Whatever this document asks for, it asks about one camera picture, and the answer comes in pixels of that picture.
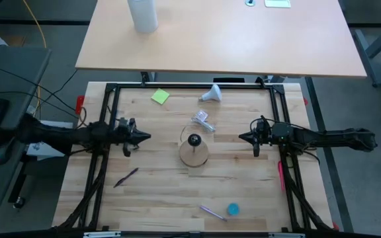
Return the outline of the pink pen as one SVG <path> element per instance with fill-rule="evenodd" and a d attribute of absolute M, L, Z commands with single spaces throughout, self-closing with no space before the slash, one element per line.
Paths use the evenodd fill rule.
<path fill-rule="evenodd" d="M 278 173 L 279 173 L 281 190 L 285 191 L 284 174 L 283 174 L 283 167 L 282 167 L 281 161 L 278 162 Z"/>

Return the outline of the black computer mouse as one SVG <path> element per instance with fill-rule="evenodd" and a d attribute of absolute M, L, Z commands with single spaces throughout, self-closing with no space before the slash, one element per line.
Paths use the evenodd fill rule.
<path fill-rule="evenodd" d="M 14 140 L 14 138 L 11 138 L 0 144 L 0 165 L 4 165 L 10 159 Z"/>

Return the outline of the white rectangular desk plate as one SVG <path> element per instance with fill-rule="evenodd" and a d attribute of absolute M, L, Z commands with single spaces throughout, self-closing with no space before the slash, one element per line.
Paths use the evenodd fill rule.
<path fill-rule="evenodd" d="M 291 8 L 290 0 L 265 0 L 266 7 Z"/>

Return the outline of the clear purple pen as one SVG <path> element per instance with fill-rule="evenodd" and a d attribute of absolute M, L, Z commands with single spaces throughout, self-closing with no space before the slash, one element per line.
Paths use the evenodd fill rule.
<path fill-rule="evenodd" d="M 209 214 L 211 214 L 212 216 L 215 216 L 219 219 L 221 219 L 222 221 L 228 221 L 225 217 L 221 216 L 220 214 L 217 214 L 216 212 L 213 212 L 210 208 L 207 208 L 206 206 L 199 206 L 199 208 Z"/>

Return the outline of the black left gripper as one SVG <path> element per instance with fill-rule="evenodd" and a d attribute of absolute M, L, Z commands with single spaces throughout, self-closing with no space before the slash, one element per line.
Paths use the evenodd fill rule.
<path fill-rule="evenodd" d="M 125 157 L 130 157 L 130 144 L 137 145 L 151 138 L 151 134 L 131 129 L 129 127 L 117 127 L 112 132 L 112 143 L 123 143 L 122 151 Z"/>

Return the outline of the green sticky note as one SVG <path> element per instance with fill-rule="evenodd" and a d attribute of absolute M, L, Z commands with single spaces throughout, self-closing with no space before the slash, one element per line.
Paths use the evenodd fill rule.
<path fill-rule="evenodd" d="M 163 89 L 157 89 L 154 94 L 151 96 L 151 100 L 162 105 L 169 98 L 169 93 Z"/>

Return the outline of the grey metal desk frame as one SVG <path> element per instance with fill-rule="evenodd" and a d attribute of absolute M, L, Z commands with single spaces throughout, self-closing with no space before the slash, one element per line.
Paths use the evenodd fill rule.
<path fill-rule="evenodd" d="M 375 67 L 371 60 L 381 52 L 381 35 L 369 44 L 364 37 L 361 29 L 354 29 L 352 31 L 353 40 L 359 52 L 362 64 L 366 70 L 367 76 L 372 80 L 373 87 L 380 87 L 381 80 L 376 73 Z"/>

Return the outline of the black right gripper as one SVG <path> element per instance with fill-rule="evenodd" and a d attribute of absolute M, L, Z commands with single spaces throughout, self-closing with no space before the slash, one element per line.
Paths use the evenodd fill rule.
<path fill-rule="evenodd" d="M 272 145 L 273 144 L 270 126 L 257 126 L 255 128 L 255 133 L 253 131 L 245 132 L 243 134 L 238 135 L 238 138 L 250 143 L 251 145 L 253 145 L 254 157 L 259 156 L 260 145 L 263 145 L 263 144 Z"/>

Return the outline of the dark purple pen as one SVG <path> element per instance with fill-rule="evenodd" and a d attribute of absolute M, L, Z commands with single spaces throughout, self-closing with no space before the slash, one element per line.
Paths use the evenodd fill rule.
<path fill-rule="evenodd" d="M 130 173 L 128 173 L 125 177 L 121 178 L 114 186 L 113 188 L 116 188 L 118 186 L 120 186 L 125 180 L 127 180 L 129 177 L 131 177 L 133 174 L 135 174 L 137 171 L 139 170 L 139 168 L 135 168 L 134 170 L 132 170 Z"/>

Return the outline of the silver frame rail plate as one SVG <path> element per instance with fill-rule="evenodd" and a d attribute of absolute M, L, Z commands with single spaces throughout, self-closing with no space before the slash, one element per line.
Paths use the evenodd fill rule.
<path fill-rule="evenodd" d="M 94 231 L 83 234 L 83 238 L 119 238 L 120 231 Z"/>
<path fill-rule="evenodd" d="M 303 233 L 269 233 L 268 238 L 306 238 Z"/>

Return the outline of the light wooden desk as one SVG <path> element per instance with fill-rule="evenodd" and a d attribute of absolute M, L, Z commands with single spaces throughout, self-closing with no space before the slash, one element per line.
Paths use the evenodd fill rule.
<path fill-rule="evenodd" d="M 159 25 L 139 33 L 126 0 L 98 0 L 78 69 L 363 78 L 338 0 L 157 0 Z"/>

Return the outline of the white cylinder container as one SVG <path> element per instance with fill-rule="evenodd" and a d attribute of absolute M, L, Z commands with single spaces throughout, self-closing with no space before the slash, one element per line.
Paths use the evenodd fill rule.
<path fill-rule="evenodd" d="M 151 33 L 157 30 L 155 0 L 127 0 L 127 2 L 137 32 Z"/>

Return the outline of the wooden base metal pole lamp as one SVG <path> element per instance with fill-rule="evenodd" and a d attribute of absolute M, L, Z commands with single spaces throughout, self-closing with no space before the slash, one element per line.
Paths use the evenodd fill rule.
<path fill-rule="evenodd" d="M 181 161 L 188 167 L 201 167 L 209 157 L 207 144 L 198 134 L 191 134 L 179 148 Z"/>

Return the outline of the white printed paper sheet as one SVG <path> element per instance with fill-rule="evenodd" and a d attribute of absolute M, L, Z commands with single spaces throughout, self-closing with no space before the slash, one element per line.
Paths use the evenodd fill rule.
<path fill-rule="evenodd" d="M 61 127 L 61 128 L 69 128 L 69 129 L 73 128 L 72 122 L 58 122 L 58 121 L 49 121 L 49 120 L 41 120 L 40 122 L 48 126 L 55 126 L 55 127 Z M 62 152 L 59 152 L 58 150 L 52 148 L 51 146 L 49 146 L 48 144 L 44 142 L 31 143 L 28 146 L 26 154 L 29 156 L 37 157 L 38 161 L 48 159 L 51 157 L 64 156 Z"/>

